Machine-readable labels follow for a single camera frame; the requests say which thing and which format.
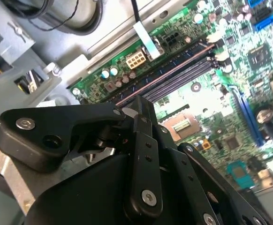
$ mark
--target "small connector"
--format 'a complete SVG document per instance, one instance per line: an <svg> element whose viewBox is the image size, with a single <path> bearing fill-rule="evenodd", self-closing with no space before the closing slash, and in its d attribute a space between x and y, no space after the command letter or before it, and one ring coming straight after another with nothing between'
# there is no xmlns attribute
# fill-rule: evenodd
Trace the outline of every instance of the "small connector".
<svg viewBox="0 0 273 225"><path fill-rule="evenodd" d="M259 32L273 24L273 10L271 8L262 8L255 13L250 21L253 29Z"/></svg>
<svg viewBox="0 0 273 225"><path fill-rule="evenodd" d="M126 58L126 63L129 66L130 69L134 69L144 63L146 61L146 57L142 50L137 51L131 56L128 56Z"/></svg>

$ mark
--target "ram slot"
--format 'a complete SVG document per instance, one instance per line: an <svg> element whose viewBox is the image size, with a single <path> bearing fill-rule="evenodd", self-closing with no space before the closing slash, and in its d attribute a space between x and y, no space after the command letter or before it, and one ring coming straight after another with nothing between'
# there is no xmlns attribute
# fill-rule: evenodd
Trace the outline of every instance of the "ram slot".
<svg viewBox="0 0 273 225"><path fill-rule="evenodd" d="M131 103L136 95L143 95L154 87L154 84L165 80L167 77L177 75L188 67L196 64L202 58L205 58L214 48L214 44L206 41L198 41L189 48L179 52L169 61L162 62L151 72L137 78L126 88L114 93L111 97L104 99L102 102L113 102L118 106L126 106Z"/></svg>

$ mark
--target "silver screw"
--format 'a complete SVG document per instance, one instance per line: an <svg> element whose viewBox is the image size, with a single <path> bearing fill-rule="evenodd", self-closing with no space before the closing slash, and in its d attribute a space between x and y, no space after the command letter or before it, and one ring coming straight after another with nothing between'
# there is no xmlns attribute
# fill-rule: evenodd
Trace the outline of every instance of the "silver screw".
<svg viewBox="0 0 273 225"><path fill-rule="evenodd" d="M148 123L148 120L144 117L141 118L141 120L144 122L144 123Z"/></svg>
<svg viewBox="0 0 273 225"><path fill-rule="evenodd" d="M212 218L210 214L205 213L203 219L207 225L216 225L216 221Z"/></svg>
<svg viewBox="0 0 273 225"><path fill-rule="evenodd" d="M187 150L190 151L190 152L193 151L192 147L190 147L190 146L188 146L188 145L187 145Z"/></svg>
<svg viewBox="0 0 273 225"><path fill-rule="evenodd" d="M162 132L164 132L165 134L168 133L168 130L165 127L161 127L160 128Z"/></svg>
<svg viewBox="0 0 273 225"><path fill-rule="evenodd" d="M80 95L81 91L78 88L72 90L73 95Z"/></svg>
<svg viewBox="0 0 273 225"><path fill-rule="evenodd" d="M113 112L114 112L115 114L119 115L119 116L121 115L121 113L120 113L119 110L114 109Z"/></svg>
<svg viewBox="0 0 273 225"><path fill-rule="evenodd" d="M155 194L149 190L142 191L142 200L144 203L150 206L155 206L157 203Z"/></svg>
<svg viewBox="0 0 273 225"><path fill-rule="evenodd" d="M254 217L253 220L257 225L262 225L262 223L259 221L259 219Z"/></svg>
<svg viewBox="0 0 273 225"><path fill-rule="evenodd" d="M20 118L15 122L15 124L22 130L32 130L35 128L35 122L30 118Z"/></svg>

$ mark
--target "electrolytic capacitor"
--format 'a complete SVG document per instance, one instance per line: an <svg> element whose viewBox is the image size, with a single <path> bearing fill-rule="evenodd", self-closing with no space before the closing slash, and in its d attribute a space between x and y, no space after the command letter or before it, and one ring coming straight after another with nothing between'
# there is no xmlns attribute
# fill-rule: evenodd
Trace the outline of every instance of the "electrolytic capacitor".
<svg viewBox="0 0 273 225"><path fill-rule="evenodd" d="M129 82L129 77L127 73L122 74L122 82L123 83L128 83Z"/></svg>
<svg viewBox="0 0 273 225"><path fill-rule="evenodd" d="M248 13L250 11L250 7L248 5L241 5L236 9L236 11L238 13Z"/></svg>
<svg viewBox="0 0 273 225"><path fill-rule="evenodd" d="M234 19L234 20L237 20L237 21L239 21L239 22L241 22L241 21L243 21L243 19L244 19L244 15L243 15L242 13L235 13L235 14L233 15L233 19Z"/></svg>
<svg viewBox="0 0 273 225"><path fill-rule="evenodd" d="M112 66L112 67L110 68L110 74L111 74L112 76L116 76L116 75L118 74L118 72L119 72L119 70L118 70L117 67Z"/></svg>
<svg viewBox="0 0 273 225"><path fill-rule="evenodd" d="M103 79L107 79L109 77L109 69L103 69L101 72L101 76Z"/></svg>
<svg viewBox="0 0 273 225"><path fill-rule="evenodd" d="M129 73L129 78L130 79L135 79L137 77L137 74L135 73L135 71L131 71L130 73Z"/></svg>
<svg viewBox="0 0 273 225"><path fill-rule="evenodd" d="M196 24L201 24L203 22L203 15L200 13L197 13L193 18L193 22Z"/></svg>

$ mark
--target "integrated circuit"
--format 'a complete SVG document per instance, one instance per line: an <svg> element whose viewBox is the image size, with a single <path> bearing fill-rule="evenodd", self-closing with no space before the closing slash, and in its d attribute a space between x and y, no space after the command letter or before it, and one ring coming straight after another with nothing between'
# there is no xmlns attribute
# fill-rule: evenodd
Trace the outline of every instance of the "integrated circuit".
<svg viewBox="0 0 273 225"><path fill-rule="evenodd" d="M220 2L218 0L216 0L212 4L216 8L216 7L218 7L220 5Z"/></svg>
<svg viewBox="0 0 273 225"><path fill-rule="evenodd" d="M263 44L248 53L248 61L252 70L258 70L272 61L271 53L267 44Z"/></svg>
<svg viewBox="0 0 273 225"><path fill-rule="evenodd" d="M232 45L232 44L235 42L234 37L231 36L231 37L227 38L227 42L228 42L230 45Z"/></svg>
<svg viewBox="0 0 273 225"><path fill-rule="evenodd" d="M250 33L250 29L249 29L248 26L242 27L242 28L240 29L240 31L241 31L242 36L244 36L244 35Z"/></svg>
<svg viewBox="0 0 273 225"><path fill-rule="evenodd" d="M230 150L234 150L240 146L235 136L225 139L225 142Z"/></svg>

